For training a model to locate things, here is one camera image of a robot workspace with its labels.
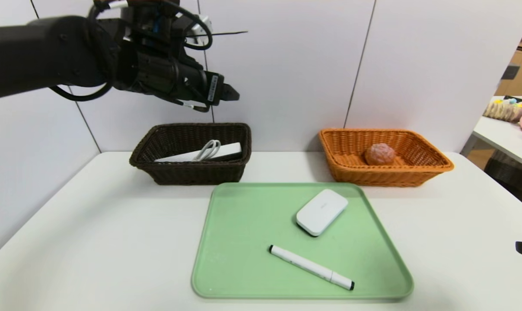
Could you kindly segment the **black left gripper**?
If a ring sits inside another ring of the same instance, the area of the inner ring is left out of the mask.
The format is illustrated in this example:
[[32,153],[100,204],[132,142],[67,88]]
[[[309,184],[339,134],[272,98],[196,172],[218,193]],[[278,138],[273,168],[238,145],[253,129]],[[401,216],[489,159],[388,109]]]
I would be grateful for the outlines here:
[[201,65],[177,63],[174,96],[178,100],[218,105],[221,101],[238,101],[240,94],[219,73],[205,71]]

